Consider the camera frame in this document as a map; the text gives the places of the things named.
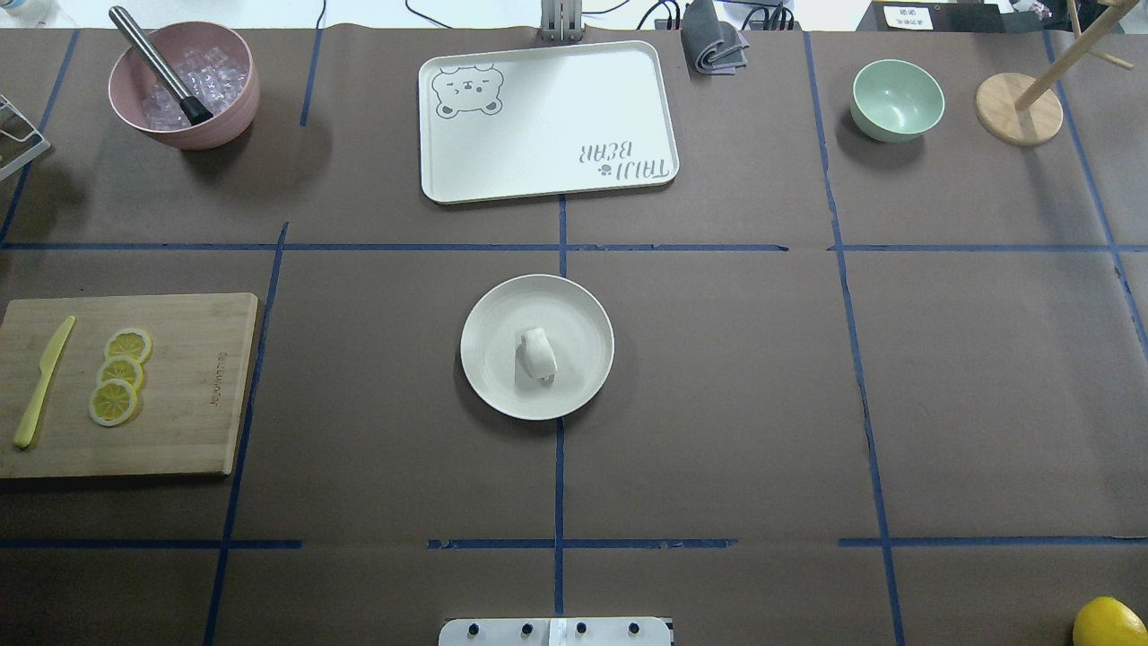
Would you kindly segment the grey folded cloth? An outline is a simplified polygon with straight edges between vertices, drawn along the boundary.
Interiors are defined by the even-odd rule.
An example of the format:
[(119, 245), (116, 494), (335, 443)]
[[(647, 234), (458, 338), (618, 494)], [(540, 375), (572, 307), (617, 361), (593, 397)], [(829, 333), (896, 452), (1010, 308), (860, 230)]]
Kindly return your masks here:
[(687, 60), (697, 73), (734, 76), (748, 65), (748, 44), (734, 24), (718, 18), (713, 1), (687, 3), (681, 36)]

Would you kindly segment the wooden mug stand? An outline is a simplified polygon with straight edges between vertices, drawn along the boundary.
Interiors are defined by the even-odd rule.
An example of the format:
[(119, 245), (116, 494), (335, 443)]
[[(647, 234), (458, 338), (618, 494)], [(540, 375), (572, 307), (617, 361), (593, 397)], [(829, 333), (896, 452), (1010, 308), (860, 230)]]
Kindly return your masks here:
[(1065, 108), (1054, 85), (1127, 16), (1137, 1), (1101, 1), (1104, 11), (1039, 77), (994, 73), (976, 89), (974, 106), (982, 127), (1004, 143), (1022, 147), (1049, 142), (1065, 123)]

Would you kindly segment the yellow plastic knife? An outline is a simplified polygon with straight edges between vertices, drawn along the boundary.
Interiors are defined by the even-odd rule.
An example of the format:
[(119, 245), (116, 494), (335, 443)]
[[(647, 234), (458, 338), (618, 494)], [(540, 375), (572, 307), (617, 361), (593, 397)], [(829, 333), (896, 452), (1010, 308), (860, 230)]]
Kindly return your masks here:
[(33, 443), (39, 419), (44, 408), (44, 402), (49, 386), (52, 384), (52, 379), (63, 352), (63, 348), (65, 348), (65, 343), (68, 343), (68, 338), (70, 338), (71, 332), (73, 332), (73, 324), (75, 316), (65, 316), (62, 322), (59, 324), (57, 330), (55, 330), (49, 337), (42, 353), (40, 355), (38, 363), (39, 378), (37, 384), (34, 386), (30, 400), (24, 408), (23, 415), (17, 425), (17, 429), (13, 435), (13, 446), (18, 450), (26, 450)]

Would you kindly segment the lemon slice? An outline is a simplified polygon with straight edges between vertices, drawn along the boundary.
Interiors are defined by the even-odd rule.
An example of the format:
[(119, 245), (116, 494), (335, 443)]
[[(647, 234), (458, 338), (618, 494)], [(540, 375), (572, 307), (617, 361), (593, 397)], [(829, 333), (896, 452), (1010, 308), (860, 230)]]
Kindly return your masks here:
[(144, 363), (152, 356), (154, 340), (152, 334), (138, 327), (126, 327), (116, 330), (104, 344), (104, 359), (114, 357), (131, 357), (132, 360)]
[(126, 423), (135, 417), (138, 406), (138, 391), (122, 380), (95, 386), (90, 394), (90, 418), (103, 428)]
[(108, 357), (96, 371), (96, 384), (102, 386), (113, 380), (122, 380), (127, 386), (132, 386), (135, 391), (139, 391), (146, 380), (144, 365), (135, 360), (135, 357), (127, 355)]

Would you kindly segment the aluminium frame post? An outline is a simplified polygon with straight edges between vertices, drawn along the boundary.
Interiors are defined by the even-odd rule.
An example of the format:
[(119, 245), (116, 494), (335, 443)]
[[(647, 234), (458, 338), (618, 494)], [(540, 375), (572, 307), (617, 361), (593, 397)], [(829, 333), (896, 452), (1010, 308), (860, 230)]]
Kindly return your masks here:
[(542, 0), (540, 38), (544, 42), (579, 42), (585, 37), (581, 0)]

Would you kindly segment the pink bowl with ice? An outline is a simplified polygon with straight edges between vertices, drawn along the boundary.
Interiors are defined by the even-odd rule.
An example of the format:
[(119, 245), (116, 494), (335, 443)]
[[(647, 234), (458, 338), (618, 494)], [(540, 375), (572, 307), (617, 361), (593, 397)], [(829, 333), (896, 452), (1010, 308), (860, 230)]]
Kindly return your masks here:
[(165, 63), (164, 73), (131, 46), (108, 81), (110, 106), (127, 126), (181, 151), (214, 150), (251, 126), (261, 78), (240, 33), (218, 23), (184, 22), (152, 31), (147, 40)]

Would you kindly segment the yellow lemon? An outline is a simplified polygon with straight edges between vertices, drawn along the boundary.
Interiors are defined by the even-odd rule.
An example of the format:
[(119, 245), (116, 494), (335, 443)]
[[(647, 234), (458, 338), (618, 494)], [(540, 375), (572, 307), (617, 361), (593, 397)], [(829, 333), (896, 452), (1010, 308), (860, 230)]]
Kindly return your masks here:
[(1118, 598), (1092, 598), (1075, 614), (1073, 645), (1147, 645), (1147, 628)]

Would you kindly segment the wooden cutting board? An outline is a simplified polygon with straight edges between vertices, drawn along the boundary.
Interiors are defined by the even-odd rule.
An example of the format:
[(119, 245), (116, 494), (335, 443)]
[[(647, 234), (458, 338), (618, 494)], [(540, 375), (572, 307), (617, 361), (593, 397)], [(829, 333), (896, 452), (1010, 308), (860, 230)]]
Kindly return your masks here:
[(248, 291), (13, 299), (1, 474), (227, 475), (257, 310)]

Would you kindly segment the white round plate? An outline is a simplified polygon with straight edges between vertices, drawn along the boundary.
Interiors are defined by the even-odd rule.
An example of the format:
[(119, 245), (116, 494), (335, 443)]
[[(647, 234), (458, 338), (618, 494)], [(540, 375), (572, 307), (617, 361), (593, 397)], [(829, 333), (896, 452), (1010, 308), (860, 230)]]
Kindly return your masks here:
[(518, 275), (492, 287), (465, 319), (464, 374), (478, 396), (518, 420), (554, 420), (599, 392), (615, 335), (605, 308), (560, 275)]

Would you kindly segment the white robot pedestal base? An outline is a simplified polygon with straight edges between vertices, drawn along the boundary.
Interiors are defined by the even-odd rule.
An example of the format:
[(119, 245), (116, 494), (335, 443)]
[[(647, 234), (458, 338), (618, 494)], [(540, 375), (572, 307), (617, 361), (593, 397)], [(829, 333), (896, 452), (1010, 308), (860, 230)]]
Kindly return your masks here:
[(656, 616), (456, 618), (439, 645), (673, 645), (669, 620)]

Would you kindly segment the cream bear tray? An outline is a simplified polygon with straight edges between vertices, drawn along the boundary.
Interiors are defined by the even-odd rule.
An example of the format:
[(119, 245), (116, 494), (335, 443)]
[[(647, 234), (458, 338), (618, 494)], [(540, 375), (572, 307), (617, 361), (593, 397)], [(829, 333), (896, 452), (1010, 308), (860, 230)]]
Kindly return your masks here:
[(642, 40), (434, 57), (418, 106), (422, 194), (443, 205), (660, 187), (680, 170)]

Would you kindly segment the metal scoop black tip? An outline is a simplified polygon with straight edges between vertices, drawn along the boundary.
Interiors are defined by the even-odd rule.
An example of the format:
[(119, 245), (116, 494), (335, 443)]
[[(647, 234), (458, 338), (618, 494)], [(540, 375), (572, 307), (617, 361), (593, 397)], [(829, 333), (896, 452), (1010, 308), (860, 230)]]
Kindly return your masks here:
[(123, 5), (113, 5), (109, 8), (108, 15), (113, 24), (118, 28), (121, 34), (126, 38), (127, 44), (138, 52), (139, 57), (144, 60), (146, 65), (160, 79), (161, 86), (174, 98), (177, 106), (180, 107), (191, 126), (197, 126), (197, 124), (214, 118), (214, 112), (184, 85), (183, 79), (152, 44), (149, 37), (144, 33), (144, 29), (135, 23), (135, 18), (133, 18)]

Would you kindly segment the green bowl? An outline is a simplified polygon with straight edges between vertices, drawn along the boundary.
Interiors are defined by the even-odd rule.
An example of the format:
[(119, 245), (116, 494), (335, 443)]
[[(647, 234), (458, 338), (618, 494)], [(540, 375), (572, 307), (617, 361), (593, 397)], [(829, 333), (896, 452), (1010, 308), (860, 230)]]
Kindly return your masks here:
[(906, 143), (943, 120), (943, 86), (915, 63), (876, 60), (858, 70), (850, 89), (850, 117), (862, 134)]

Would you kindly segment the cup drying rack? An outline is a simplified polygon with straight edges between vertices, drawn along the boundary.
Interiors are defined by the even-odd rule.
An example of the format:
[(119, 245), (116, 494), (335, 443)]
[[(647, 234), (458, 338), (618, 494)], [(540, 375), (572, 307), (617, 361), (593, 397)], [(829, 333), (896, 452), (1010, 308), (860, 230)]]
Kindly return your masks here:
[(34, 124), (1, 95), (1, 180), (26, 168), (49, 150), (52, 143)]

